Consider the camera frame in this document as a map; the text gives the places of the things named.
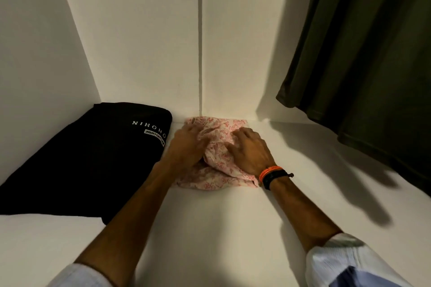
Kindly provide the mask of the black folded garment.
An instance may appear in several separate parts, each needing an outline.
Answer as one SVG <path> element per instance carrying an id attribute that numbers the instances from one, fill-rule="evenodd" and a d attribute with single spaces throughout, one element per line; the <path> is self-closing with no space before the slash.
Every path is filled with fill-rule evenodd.
<path id="1" fill-rule="evenodd" d="M 94 217 L 107 225 L 160 160 L 172 118 L 155 106 L 95 104 L 0 186 L 0 215 Z"/>

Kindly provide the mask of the person's right forearm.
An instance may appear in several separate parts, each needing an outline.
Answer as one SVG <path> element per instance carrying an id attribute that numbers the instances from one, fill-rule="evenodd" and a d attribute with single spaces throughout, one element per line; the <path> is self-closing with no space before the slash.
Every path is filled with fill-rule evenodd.
<path id="1" fill-rule="evenodd" d="M 315 203 L 287 176 L 270 183 L 270 191 L 285 213 L 307 253 L 324 246 L 332 237 L 343 233 Z"/>

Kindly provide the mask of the person's left hand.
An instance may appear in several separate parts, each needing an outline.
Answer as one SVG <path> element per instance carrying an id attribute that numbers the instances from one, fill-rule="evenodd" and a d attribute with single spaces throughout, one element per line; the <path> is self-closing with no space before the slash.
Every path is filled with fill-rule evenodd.
<path id="1" fill-rule="evenodd" d="M 208 136 L 200 137 L 202 130 L 202 125 L 188 123 L 175 132 L 162 158 L 163 164 L 167 165 L 172 173 L 182 174 L 199 162 L 200 139 L 211 139 Z"/>

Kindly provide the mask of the person's right hand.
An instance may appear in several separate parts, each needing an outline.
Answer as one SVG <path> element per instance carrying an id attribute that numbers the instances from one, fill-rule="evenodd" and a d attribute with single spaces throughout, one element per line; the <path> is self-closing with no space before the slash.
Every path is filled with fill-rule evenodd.
<path id="1" fill-rule="evenodd" d="M 239 145 L 242 149 L 240 164 L 235 165 L 246 174 L 254 176 L 260 184 L 265 174 L 280 169 L 259 133 L 251 128 L 241 127 L 231 135 L 233 144 Z"/>

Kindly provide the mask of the white shirt sleeve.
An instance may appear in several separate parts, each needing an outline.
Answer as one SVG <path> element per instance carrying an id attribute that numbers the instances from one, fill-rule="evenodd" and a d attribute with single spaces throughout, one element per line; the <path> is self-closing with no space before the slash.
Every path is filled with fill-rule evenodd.
<path id="1" fill-rule="evenodd" d="M 413 287 L 360 239 L 340 233 L 306 255 L 308 287 Z"/>
<path id="2" fill-rule="evenodd" d="M 46 287 L 118 287 L 95 266 L 72 263 L 63 268 Z"/>

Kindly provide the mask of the pink patterned cloth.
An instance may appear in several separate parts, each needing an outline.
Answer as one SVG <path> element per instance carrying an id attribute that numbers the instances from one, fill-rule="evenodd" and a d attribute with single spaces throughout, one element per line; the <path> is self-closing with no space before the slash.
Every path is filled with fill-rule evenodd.
<path id="1" fill-rule="evenodd" d="M 211 137 L 203 159 L 186 174 L 179 176 L 173 186 L 196 190 L 215 191 L 228 187 L 259 187 L 254 176 L 240 170 L 224 143 L 233 143 L 232 132 L 248 127 L 246 120 L 222 119 L 209 116 L 190 117 L 185 121 L 203 126 L 199 136 Z"/>

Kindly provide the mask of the dark green hanging garment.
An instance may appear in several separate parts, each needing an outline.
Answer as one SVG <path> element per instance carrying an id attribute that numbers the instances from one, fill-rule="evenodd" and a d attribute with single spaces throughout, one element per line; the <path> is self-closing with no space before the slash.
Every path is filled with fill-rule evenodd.
<path id="1" fill-rule="evenodd" d="M 431 197 L 431 0 L 310 0 L 276 98 Z"/>

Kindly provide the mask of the person's left forearm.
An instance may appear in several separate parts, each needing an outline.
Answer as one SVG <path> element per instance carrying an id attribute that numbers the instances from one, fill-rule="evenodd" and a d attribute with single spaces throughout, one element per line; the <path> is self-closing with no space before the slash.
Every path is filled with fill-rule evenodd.
<path id="1" fill-rule="evenodd" d="M 84 249 L 76 263 L 101 272 L 132 270 L 137 265 L 155 217 L 181 165 L 158 162 L 145 183 Z"/>

